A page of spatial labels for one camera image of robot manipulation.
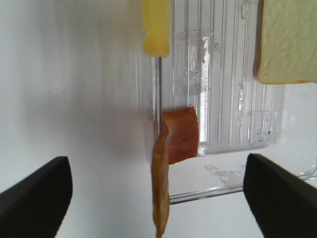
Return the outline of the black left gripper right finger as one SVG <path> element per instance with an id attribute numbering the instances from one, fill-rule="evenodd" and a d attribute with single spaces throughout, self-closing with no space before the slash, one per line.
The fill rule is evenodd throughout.
<path id="1" fill-rule="evenodd" d="M 249 154 L 243 193 L 265 238 L 315 238 L 317 189 L 261 154 Z"/>

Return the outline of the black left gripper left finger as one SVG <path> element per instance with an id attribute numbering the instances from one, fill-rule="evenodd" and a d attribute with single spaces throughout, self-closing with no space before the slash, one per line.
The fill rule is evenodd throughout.
<path id="1" fill-rule="evenodd" d="M 53 238 L 73 193 L 66 156 L 52 159 L 0 194 L 2 238 Z"/>

